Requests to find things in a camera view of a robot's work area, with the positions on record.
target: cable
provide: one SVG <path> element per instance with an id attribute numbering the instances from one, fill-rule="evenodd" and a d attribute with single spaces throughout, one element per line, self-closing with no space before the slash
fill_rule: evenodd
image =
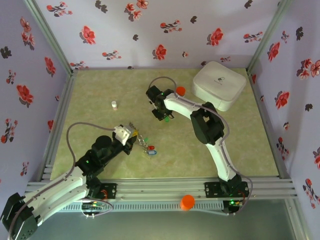
<path id="1" fill-rule="evenodd" d="M 82 214 L 86 217 L 86 218 L 95 218 L 95 217 L 98 217 L 98 216 L 101 216 L 101 215 L 104 215 L 104 214 L 107 214 L 107 213 L 110 213 L 113 209 L 114 209 L 114 206 L 110 203 L 110 202 L 108 202 L 108 201 L 103 201 L 103 200 L 101 200 L 101 199 L 95 199 L 95 198 L 83 198 L 82 200 L 89 200 L 89 201 L 91 201 L 91 202 L 99 202 L 99 203 L 104 203 L 104 204 L 106 204 L 106 205 L 109 205 L 111 208 L 109 209 L 109 210 L 107 210 L 107 211 L 103 211 L 103 212 L 99 212 L 99 213 L 97 213 L 97 214 L 95 214 L 95 213 L 93 213 L 92 215 L 86 215 L 85 213 L 84 213 L 84 211 L 82 210 L 82 208 L 81 208 L 81 212 L 82 212 Z"/>
<path id="2" fill-rule="evenodd" d="M 216 215 L 221 215 L 228 217 L 230 213 L 225 213 L 225 212 L 219 212 L 219 211 L 213 211 L 213 210 L 205 210 L 205 209 L 197 209 L 197 212 L 202 212 L 202 213 L 208 213 L 208 214 L 216 214 Z"/>
<path id="3" fill-rule="evenodd" d="M 72 150 L 71 146 L 70 146 L 70 142 L 69 142 L 69 131 L 70 129 L 75 126 L 75 125 L 88 125 L 88 126 L 92 126 L 92 127 L 95 127 L 95 128 L 98 128 L 98 129 L 102 129 L 102 130 L 107 130 L 107 131 L 114 131 L 115 129 L 114 128 L 106 128 L 106 127 L 102 127 L 102 126 L 98 126 L 98 125 L 95 125 L 95 124 L 92 124 L 92 123 L 88 123 L 88 122 L 75 122 L 73 124 L 71 124 L 68 129 L 66 130 L 66 144 L 71 152 L 71 155 L 72 155 L 72 159 L 73 159 L 73 163 L 72 163 L 72 167 L 70 169 L 70 171 L 65 175 L 64 178 L 62 178 L 61 180 L 57 181 L 56 183 L 46 187 L 45 189 L 43 189 L 42 191 L 38 192 L 36 195 L 34 195 L 32 198 L 30 198 L 30 200 L 28 200 L 24 205 L 22 205 L 22 207 L 15 213 L 13 219 L 12 219 L 12 222 L 10 224 L 10 227 L 9 227 L 9 231 L 8 231 L 8 238 L 7 240 L 11 240 L 11 233 L 14 229 L 14 226 L 15 226 L 15 223 L 17 221 L 17 218 L 18 216 L 21 214 L 21 212 L 33 201 L 35 200 L 37 197 L 39 197 L 41 194 L 45 193 L 46 191 L 48 191 L 49 189 L 52 189 L 53 187 L 57 186 L 59 183 L 61 183 L 62 181 L 65 181 L 71 174 L 72 172 L 74 171 L 75 169 L 75 165 L 76 165 L 76 156 L 74 154 L 74 151 Z"/>
<path id="4" fill-rule="evenodd" d="M 219 146 L 221 147 L 221 152 L 222 152 L 224 158 L 225 158 L 226 161 L 227 161 L 228 167 L 230 167 L 230 168 L 232 169 L 232 171 L 234 171 L 236 174 L 240 175 L 241 177 L 243 177 L 243 178 L 245 178 L 245 179 L 248 179 L 248 181 L 250 182 L 250 192 L 249 192 L 249 195 L 248 195 L 248 197 L 246 198 L 246 201 L 244 201 L 244 204 L 242 205 L 242 207 L 236 212 L 237 214 L 239 214 L 239 213 L 245 208 L 245 206 L 247 205 L 248 200 L 249 200 L 250 197 L 251 197 L 251 194 L 252 194 L 252 191 L 253 191 L 253 188 L 254 188 L 254 183 L 252 182 L 252 180 L 251 180 L 248 176 L 243 175 L 242 173 L 240 173 L 239 171 L 237 171 L 237 170 L 232 166 L 232 164 L 230 163 L 230 161 L 229 161 L 228 158 L 227 158 L 227 155 L 226 155 L 226 153 L 225 153 L 224 148 L 222 147 L 225 139 L 226 139 L 226 138 L 229 136 L 229 134 L 230 134 L 230 127 L 229 127 L 227 121 L 226 121 L 220 114 L 218 114 L 217 112 L 211 110 L 210 108 L 207 108 L 207 107 L 205 107 L 205 106 L 202 106 L 202 105 L 200 105 L 199 103 L 190 101 L 190 100 L 188 100 L 188 99 L 186 99 L 186 98 L 180 97 L 180 96 L 176 93 L 177 84 L 176 84 L 175 80 L 173 80 L 171 77 L 168 77 L 168 76 L 159 76 L 159 77 L 156 77 L 155 79 L 153 79 L 153 80 L 150 82 L 148 89 L 151 87 L 152 83 L 155 82 L 155 81 L 158 80 L 158 79 L 169 79 L 170 81 L 173 82 L 173 84 L 174 84 L 173 94 L 174 94 L 174 96 L 175 96 L 177 99 L 180 99 L 181 101 L 183 101 L 183 102 L 185 102 L 185 103 L 192 104 L 192 105 L 194 105 L 195 107 L 198 107 L 198 108 L 204 109 L 204 110 L 206 110 L 206 111 L 209 111 L 210 113 L 213 113 L 213 114 L 216 115 L 218 118 L 220 118 L 221 121 L 223 122 L 223 124 L 224 124 L 224 126 L 225 126 L 225 129 L 227 130 L 227 133 L 223 136 L 223 138 L 221 139 L 221 141 L 220 141 L 220 143 L 219 143 Z"/>

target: white cube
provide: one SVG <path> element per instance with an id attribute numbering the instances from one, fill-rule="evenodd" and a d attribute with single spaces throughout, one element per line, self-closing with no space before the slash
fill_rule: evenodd
<path id="1" fill-rule="evenodd" d="M 194 77 L 192 93 L 217 110 L 227 111 L 238 99 L 246 86 L 244 76 L 218 62 L 207 63 Z"/>

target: wall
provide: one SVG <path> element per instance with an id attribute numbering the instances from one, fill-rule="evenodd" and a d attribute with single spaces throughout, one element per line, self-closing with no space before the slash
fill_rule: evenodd
<path id="1" fill-rule="evenodd" d="M 0 213 L 43 159 L 67 74 L 21 0 L 0 8 Z M 0 239 L 7 233 L 0 224 Z"/>
<path id="2" fill-rule="evenodd" d="M 245 68 L 279 0 L 37 0 L 72 68 Z"/>
<path id="3" fill-rule="evenodd" d="M 293 1 L 253 70 L 274 146 L 293 179 L 314 239 L 320 235 L 319 10 L 318 0 Z"/>

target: white robotic arm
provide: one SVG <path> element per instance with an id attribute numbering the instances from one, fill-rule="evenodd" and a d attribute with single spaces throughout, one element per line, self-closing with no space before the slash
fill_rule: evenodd
<path id="1" fill-rule="evenodd" d="M 112 138 L 98 137 L 91 149 L 75 163 L 72 173 L 68 171 L 25 196 L 15 193 L 9 197 L 0 219 L 7 231 L 13 227 L 10 232 L 12 240 L 28 239 L 54 213 L 75 201 L 87 196 L 95 198 L 100 193 L 104 186 L 97 175 L 122 151 L 129 155 L 137 136 L 130 126 L 120 125 L 114 128 Z"/>
<path id="2" fill-rule="evenodd" d="M 200 108 L 188 103 L 188 101 L 185 101 L 183 99 L 184 98 L 181 96 L 177 98 L 173 93 L 170 93 L 168 96 L 166 96 L 164 105 L 168 110 L 175 111 L 191 120 L 192 113 L 194 111 L 198 111 Z M 223 142 L 222 146 L 219 145 L 221 139 L 222 137 L 218 138 L 218 140 L 216 141 L 217 144 L 215 145 L 207 143 L 205 144 L 205 146 L 209 149 L 212 155 L 219 178 L 227 182 L 228 180 L 235 177 L 236 173 L 230 168 L 230 164 L 232 165 L 232 162 L 230 160 L 225 142 Z M 221 148 L 224 149 L 225 155 L 228 159 L 224 157 Z"/>

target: orange cap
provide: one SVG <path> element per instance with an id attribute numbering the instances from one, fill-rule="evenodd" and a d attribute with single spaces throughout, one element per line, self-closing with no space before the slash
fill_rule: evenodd
<path id="1" fill-rule="evenodd" d="M 183 97 L 186 94 L 186 89 L 183 86 L 178 86 L 175 92 Z"/>
<path id="2" fill-rule="evenodd" d="M 183 211 L 189 211 L 194 207 L 195 204 L 196 200 L 193 196 L 185 195 L 180 202 L 180 207 Z"/>

